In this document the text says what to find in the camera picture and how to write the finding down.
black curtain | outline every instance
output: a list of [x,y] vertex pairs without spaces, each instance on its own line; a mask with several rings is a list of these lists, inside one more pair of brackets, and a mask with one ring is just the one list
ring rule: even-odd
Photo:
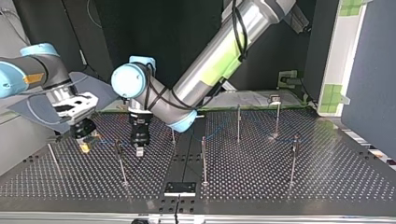
[[221,25],[222,0],[95,0],[114,67],[131,55],[157,62],[157,78],[173,87]]

light blue joint cap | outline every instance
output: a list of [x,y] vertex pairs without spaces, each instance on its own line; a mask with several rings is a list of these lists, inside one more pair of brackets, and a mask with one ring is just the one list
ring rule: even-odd
[[192,123],[195,121],[196,117],[197,117],[197,111],[192,110],[186,118],[181,119],[176,123],[169,124],[168,127],[177,131],[178,133],[184,133],[190,128]]
[[37,55],[37,54],[50,54],[50,55],[55,55],[55,56],[60,57],[58,52],[56,52],[56,49],[51,44],[48,44],[48,43],[32,45],[32,46],[23,48],[20,50],[20,53],[22,56]]
[[26,91],[29,85],[23,80],[26,74],[12,63],[0,62],[0,98]]
[[154,66],[154,69],[157,69],[156,64],[155,64],[155,59],[150,58],[150,57],[131,56],[129,58],[129,63],[142,63],[142,64],[151,63]]
[[126,63],[113,72],[111,86],[119,96],[135,98],[146,88],[146,77],[137,65]]

metal bracket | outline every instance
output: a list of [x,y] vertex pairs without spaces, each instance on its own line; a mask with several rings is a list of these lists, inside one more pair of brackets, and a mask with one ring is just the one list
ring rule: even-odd
[[349,105],[350,104],[350,99],[348,97],[346,97],[345,95],[341,95],[340,104]]
[[169,182],[166,184],[165,197],[195,197],[196,183]]

white panel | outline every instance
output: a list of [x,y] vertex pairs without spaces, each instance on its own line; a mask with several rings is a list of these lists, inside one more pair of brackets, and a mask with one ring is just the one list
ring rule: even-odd
[[45,146],[53,134],[23,117],[0,125],[0,175]]
[[[0,0],[0,7],[15,11],[12,0]],[[9,13],[7,17],[24,36],[18,18]],[[24,43],[5,21],[4,15],[0,16],[0,57],[18,57],[23,47],[25,47]],[[23,98],[25,96],[0,99],[0,175],[46,145],[47,138],[53,134],[48,128],[9,113],[6,108]]]

yellow object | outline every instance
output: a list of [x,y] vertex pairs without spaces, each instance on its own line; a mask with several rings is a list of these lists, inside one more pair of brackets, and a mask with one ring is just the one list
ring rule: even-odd
[[88,154],[91,151],[91,147],[88,144],[79,145],[82,153]]
[[23,78],[23,81],[26,84],[32,84],[32,83],[41,81],[41,79],[43,79],[43,76],[44,76],[44,73],[27,75],[26,77]]

